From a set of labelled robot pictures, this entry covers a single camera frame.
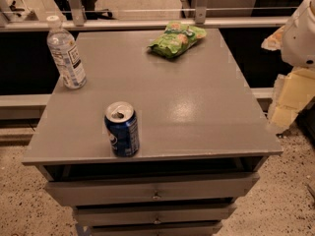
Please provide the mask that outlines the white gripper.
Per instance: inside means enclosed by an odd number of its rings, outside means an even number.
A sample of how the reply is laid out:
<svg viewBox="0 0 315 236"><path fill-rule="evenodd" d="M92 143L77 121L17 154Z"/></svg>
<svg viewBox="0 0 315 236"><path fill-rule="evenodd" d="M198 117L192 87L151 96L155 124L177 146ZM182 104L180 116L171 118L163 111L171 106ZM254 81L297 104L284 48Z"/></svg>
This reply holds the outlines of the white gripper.
<svg viewBox="0 0 315 236"><path fill-rule="evenodd" d="M275 80L268 110L267 129L281 134L315 97L315 0L303 0L285 26L265 38L261 47L281 50L283 60L294 66Z"/></svg>

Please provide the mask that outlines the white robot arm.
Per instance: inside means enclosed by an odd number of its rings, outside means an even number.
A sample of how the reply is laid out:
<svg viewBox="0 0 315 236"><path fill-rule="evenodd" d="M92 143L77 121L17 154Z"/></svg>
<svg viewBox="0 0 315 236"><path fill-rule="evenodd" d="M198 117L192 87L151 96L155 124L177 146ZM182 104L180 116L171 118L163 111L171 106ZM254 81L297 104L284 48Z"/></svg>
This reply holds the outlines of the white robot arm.
<svg viewBox="0 0 315 236"><path fill-rule="evenodd" d="M268 130L281 134L315 96L315 0L303 0L261 47L279 50L282 60L292 66L286 76L277 76L267 115Z"/></svg>

